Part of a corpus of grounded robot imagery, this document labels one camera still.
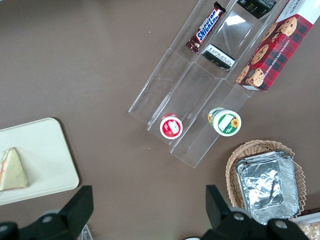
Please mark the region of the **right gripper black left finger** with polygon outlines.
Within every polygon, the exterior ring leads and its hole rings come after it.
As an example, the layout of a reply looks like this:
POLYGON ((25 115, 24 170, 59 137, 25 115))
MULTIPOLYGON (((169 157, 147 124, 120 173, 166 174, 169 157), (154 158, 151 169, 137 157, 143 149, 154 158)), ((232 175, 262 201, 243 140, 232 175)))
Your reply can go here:
POLYGON ((82 186, 58 212, 48 213, 30 225, 18 228, 15 222, 0 223, 2 240, 76 240, 94 210, 93 188, 82 186))

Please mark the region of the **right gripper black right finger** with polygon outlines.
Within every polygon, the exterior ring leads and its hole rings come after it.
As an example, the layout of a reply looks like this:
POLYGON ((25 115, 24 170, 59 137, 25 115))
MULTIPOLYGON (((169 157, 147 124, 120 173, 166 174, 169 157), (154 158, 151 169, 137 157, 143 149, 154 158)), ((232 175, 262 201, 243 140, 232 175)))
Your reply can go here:
POLYGON ((203 240, 307 240, 294 222, 273 218, 262 225, 240 211, 231 211, 215 185, 206 186, 206 213, 211 229, 203 240))

